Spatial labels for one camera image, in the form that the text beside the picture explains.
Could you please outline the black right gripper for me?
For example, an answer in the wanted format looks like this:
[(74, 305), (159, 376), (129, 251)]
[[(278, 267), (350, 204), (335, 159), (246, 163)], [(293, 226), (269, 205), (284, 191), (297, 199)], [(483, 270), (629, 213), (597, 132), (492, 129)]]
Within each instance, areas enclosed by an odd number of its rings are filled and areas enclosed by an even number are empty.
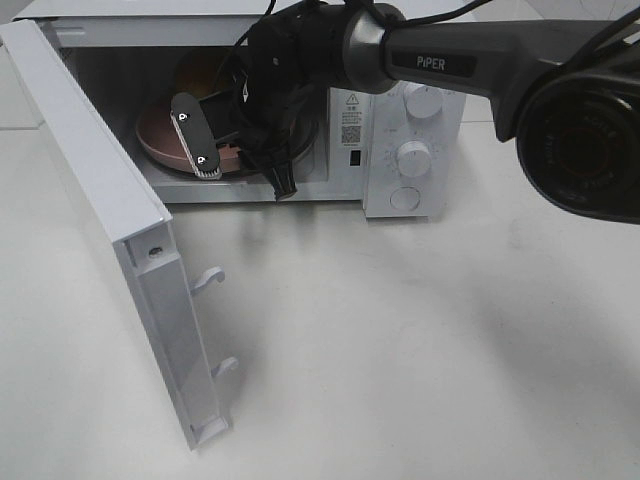
[(240, 157), (271, 185), (274, 198), (297, 192), (291, 128), (298, 114), (294, 91), (278, 91), (266, 79), (233, 74), (233, 86), (198, 101), (187, 92), (171, 100), (171, 121), (195, 176), (222, 176), (218, 144), (234, 144)]

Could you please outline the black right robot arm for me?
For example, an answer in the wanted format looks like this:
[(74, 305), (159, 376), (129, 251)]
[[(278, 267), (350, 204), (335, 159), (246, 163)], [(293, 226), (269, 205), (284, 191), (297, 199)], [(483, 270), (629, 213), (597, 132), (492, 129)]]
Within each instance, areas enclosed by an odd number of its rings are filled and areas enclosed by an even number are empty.
[(400, 81), (488, 99), (498, 140), (549, 202), (575, 215), (639, 220), (639, 13), (616, 20), (467, 22), (464, 10), (407, 19), (370, 1), (269, 9), (230, 53), (234, 84), (172, 98), (194, 173), (220, 176), (218, 149), (276, 199), (295, 194), (290, 128), (317, 89), (382, 94)]

